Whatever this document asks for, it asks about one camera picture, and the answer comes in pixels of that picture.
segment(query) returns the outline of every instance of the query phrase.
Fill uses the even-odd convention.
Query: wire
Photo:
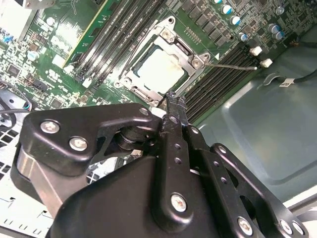
[[[15,113],[30,113],[30,111],[25,109],[8,109],[8,110],[0,110],[1,114],[15,114]]]
[[[28,105],[32,106],[31,101],[21,92],[20,89],[16,88],[13,84],[10,84],[2,79],[0,79],[0,83],[6,85],[7,87],[11,88],[12,90],[15,90],[20,94],[20,96],[28,103]]]
[[[211,67],[219,67],[219,68],[232,68],[232,69],[238,69],[238,70],[257,70],[258,67],[256,66],[250,66],[250,67],[239,67],[235,65],[228,65],[228,64],[214,64],[214,63],[206,63],[206,66],[211,66]]]

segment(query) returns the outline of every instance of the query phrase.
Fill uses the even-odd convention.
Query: black plastic part
[[[24,119],[20,143],[28,155],[59,173],[66,176],[81,175],[96,154],[98,138],[106,136],[107,147],[121,128],[148,126],[153,116],[151,113],[142,114],[140,108],[142,105],[132,103],[34,112]],[[40,125],[47,120],[58,123],[59,132],[43,132]],[[87,141],[86,150],[75,151],[69,146],[70,139],[75,136]]]

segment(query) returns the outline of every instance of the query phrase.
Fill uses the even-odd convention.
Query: black metal bracket
[[[23,186],[21,179],[31,183],[55,217],[51,238],[101,237],[115,227],[120,228],[110,237],[308,237],[303,224],[228,148],[210,148],[188,124],[183,97],[167,93],[159,107],[166,110],[162,119],[139,104],[26,117],[13,165],[17,173],[11,176],[19,179],[17,186]],[[45,121],[59,130],[45,132]],[[74,137],[86,143],[83,150],[71,146]],[[135,149],[143,157],[83,184],[91,163]]]

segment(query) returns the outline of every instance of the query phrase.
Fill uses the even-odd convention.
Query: green pcb
[[[22,42],[13,41],[7,44],[0,41],[0,75],[23,90],[41,110],[142,103],[128,89],[115,87],[115,80],[111,77],[103,79],[98,86],[93,83],[87,89],[82,85],[83,81],[76,78],[76,68],[70,64],[75,61],[76,56],[89,49],[121,1],[106,0],[98,6],[92,0],[60,0],[54,6],[40,10]],[[135,2],[147,3],[145,0]],[[264,53],[274,59],[286,50],[290,41],[303,35],[317,23],[316,14],[302,1],[287,1],[283,5],[284,12],[280,15],[276,13],[280,7],[278,1],[230,2],[231,13],[222,14],[225,2],[212,4],[206,0],[161,1],[156,11],[149,16],[144,29],[133,36],[132,43],[135,46],[139,36],[155,20],[160,22],[174,16],[176,33],[196,53],[210,52],[213,62],[221,60],[239,43],[241,32],[249,40],[257,42]],[[238,25],[232,25],[234,16],[241,19]],[[53,19],[53,24],[48,25],[49,18]],[[268,31],[270,24],[280,26],[285,34],[283,39],[278,40]],[[132,47],[128,48],[113,72],[120,69],[132,50]],[[33,61],[29,60],[32,57],[28,57],[30,52],[37,54]],[[206,68],[200,78],[208,71],[209,68]],[[34,80],[46,85],[44,90]]]

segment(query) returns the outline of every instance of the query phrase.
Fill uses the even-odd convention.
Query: screw
[[[199,133],[199,131],[198,131],[198,129],[197,129],[196,127],[192,127],[192,131],[193,131],[195,134],[198,134],[198,133]]]
[[[185,202],[185,199],[178,194],[173,194],[170,198],[172,206],[175,208],[178,212],[185,212],[187,205]]]
[[[77,151],[84,151],[87,149],[87,142],[81,137],[73,137],[69,141],[69,145],[72,149]]]
[[[49,133],[49,134],[55,134],[60,129],[59,125],[54,121],[42,122],[40,125],[40,128],[43,132]]]
[[[226,149],[223,148],[221,145],[219,145],[218,148],[223,154],[227,153]]]
[[[143,115],[146,115],[146,116],[148,116],[149,115],[149,112],[148,112],[148,110],[146,110],[145,108],[140,108],[140,113],[142,113]]]
[[[293,234],[292,229],[290,228],[290,226],[287,224],[286,221],[281,220],[281,226],[283,227],[283,229],[286,231],[287,234],[289,235]]]
[[[239,217],[238,224],[241,230],[244,232],[244,234],[248,236],[252,236],[252,233],[253,233],[252,227],[246,219],[244,219],[243,217]]]
[[[193,66],[194,66],[194,67],[198,67],[199,64],[200,64],[200,62],[199,62],[197,59],[193,60],[192,63],[193,63]]]
[[[166,40],[169,39],[171,37],[170,31],[168,30],[163,31],[162,36]]]
[[[169,119],[170,119],[173,123],[175,123],[175,124],[177,124],[177,123],[178,123],[178,121],[177,121],[176,117],[169,116]]]
[[[296,222],[292,222],[292,224],[293,224],[293,227],[294,227],[301,235],[305,234],[304,231],[303,231],[303,229],[300,227],[300,225],[298,225]]]

